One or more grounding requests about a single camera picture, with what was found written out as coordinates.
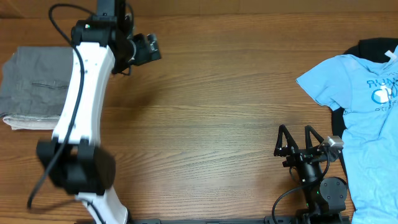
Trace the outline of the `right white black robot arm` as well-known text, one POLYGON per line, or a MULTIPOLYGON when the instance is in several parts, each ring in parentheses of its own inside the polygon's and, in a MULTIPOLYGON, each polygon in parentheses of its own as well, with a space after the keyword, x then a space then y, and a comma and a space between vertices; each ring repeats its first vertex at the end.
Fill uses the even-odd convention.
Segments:
POLYGON ((266 223, 344 224, 349 217, 342 216, 348 184, 340 177, 327 177, 330 164, 342 155, 343 141, 338 136, 321 137, 311 126, 305 127, 305 148, 300 149, 285 125, 280 125, 274 156, 284 157, 284 167, 298 186, 279 196, 272 206, 266 223), (303 192, 306 208, 294 216, 277 216, 276 206, 291 193, 303 192))

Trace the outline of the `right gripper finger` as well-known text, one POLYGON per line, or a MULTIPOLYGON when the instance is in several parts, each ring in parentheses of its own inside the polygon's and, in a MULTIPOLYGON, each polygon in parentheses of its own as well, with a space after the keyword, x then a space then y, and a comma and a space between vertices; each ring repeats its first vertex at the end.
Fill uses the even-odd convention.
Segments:
POLYGON ((310 125, 305 127, 305 147, 307 149, 313 147, 311 136, 313 136, 320 144, 324 141, 324 138, 321 137, 310 125))
POLYGON ((299 147, 294 141, 284 124, 279 126, 277 141, 275 145, 275 156, 291 156, 299 151, 299 147))

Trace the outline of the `grey shorts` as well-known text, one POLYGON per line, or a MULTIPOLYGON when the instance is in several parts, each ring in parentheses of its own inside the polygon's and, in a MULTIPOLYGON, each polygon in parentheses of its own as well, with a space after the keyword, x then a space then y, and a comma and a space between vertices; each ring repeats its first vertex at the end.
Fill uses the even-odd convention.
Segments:
POLYGON ((70 47, 18 47, 2 68, 1 116, 59 116, 72 68, 70 47))

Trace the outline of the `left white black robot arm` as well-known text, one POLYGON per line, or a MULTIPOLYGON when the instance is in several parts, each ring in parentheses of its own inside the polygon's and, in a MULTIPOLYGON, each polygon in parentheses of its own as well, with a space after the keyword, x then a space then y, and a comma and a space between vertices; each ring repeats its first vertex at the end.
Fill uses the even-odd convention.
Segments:
POLYGON ((94 223, 131 223, 114 189, 116 161, 101 147, 101 113, 110 75, 130 75, 133 66, 161 58, 157 37, 135 34, 132 6, 110 0, 98 1, 96 11, 77 21, 65 40, 73 50, 71 79, 51 140, 37 143, 44 173, 27 206, 50 179, 81 202, 94 223))

